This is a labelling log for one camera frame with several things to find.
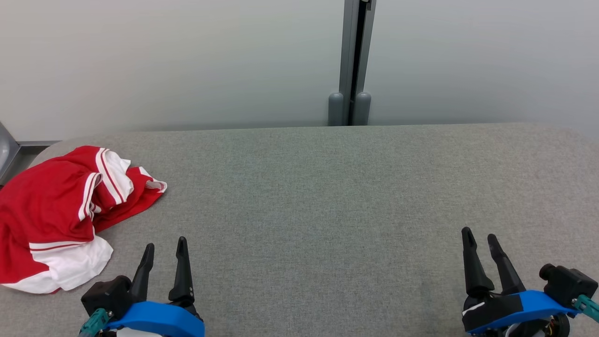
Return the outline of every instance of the teal cable connector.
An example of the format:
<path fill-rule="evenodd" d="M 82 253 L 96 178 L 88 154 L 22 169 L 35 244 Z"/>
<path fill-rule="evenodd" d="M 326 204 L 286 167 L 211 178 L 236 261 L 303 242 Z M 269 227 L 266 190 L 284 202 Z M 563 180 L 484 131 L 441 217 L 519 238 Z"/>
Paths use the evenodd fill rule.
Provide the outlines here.
<path fill-rule="evenodd" d="M 599 323 L 599 305 L 593 302 L 589 297 L 580 295 L 573 305 L 577 310 L 580 310 L 583 314 Z"/>
<path fill-rule="evenodd" d="M 108 320 L 112 316 L 112 312 L 106 312 L 104 309 L 96 309 L 93 314 L 89 317 L 87 322 L 81 326 L 81 331 L 79 332 L 79 336 L 84 337 L 94 337 L 100 330 L 102 330 Z"/>

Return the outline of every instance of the white wall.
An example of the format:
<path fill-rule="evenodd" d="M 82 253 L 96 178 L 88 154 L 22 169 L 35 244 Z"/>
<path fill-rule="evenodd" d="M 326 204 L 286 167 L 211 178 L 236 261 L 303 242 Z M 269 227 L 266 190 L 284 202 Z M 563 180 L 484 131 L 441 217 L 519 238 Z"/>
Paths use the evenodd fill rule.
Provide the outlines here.
<path fill-rule="evenodd" d="M 596 0 L 377 0 L 369 124 L 532 121 L 599 137 Z"/>
<path fill-rule="evenodd" d="M 3 0 L 0 121 L 17 141 L 326 125 L 343 5 Z"/>

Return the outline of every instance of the red cloth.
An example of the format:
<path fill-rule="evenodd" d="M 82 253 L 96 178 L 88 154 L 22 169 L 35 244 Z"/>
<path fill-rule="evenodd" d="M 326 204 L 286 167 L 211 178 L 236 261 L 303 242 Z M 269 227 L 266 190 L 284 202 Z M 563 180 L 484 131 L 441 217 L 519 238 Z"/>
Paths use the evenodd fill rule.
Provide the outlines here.
<path fill-rule="evenodd" d="M 95 233 L 146 210 L 167 188 L 130 163 L 82 146 L 10 180 L 0 190 L 0 284 L 51 293 L 96 276 L 112 247 Z"/>

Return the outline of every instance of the gray floor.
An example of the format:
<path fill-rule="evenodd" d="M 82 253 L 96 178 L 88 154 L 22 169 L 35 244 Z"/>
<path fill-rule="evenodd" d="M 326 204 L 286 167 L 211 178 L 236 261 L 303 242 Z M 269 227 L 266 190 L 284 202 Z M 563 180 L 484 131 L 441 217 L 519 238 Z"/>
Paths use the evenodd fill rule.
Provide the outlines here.
<path fill-rule="evenodd" d="M 17 174 L 25 171 L 31 162 L 37 157 L 47 146 L 23 146 L 17 152 L 17 156 L 14 157 L 13 162 L 10 164 L 8 170 L 0 177 L 0 185 L 5 185 L 10 179 L 14 178 Z"/>

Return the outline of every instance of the gray tabletop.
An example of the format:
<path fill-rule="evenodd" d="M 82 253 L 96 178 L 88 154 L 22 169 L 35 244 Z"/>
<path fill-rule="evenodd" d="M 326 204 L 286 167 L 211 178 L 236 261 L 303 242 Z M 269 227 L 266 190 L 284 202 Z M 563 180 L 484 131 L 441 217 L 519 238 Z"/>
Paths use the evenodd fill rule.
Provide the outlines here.
<path fill-rule="evenodd" d="M 149 299 L 173 286 L 187 237 L 208 336 L 464 336 L 460 229 L 495 233 L 528 288 L 545 263 L 599 279 L 599 146 L 539 125 L 126 133 L 58 143 L 116 151 L 168 191 L 99 235 L 105 270 L 54 295 L 0 289 L 2 336 L 75 336 L 95 281 L 133 276 L 156 245 Z M 571 336 L 595 335 L 573 321 Z"/>

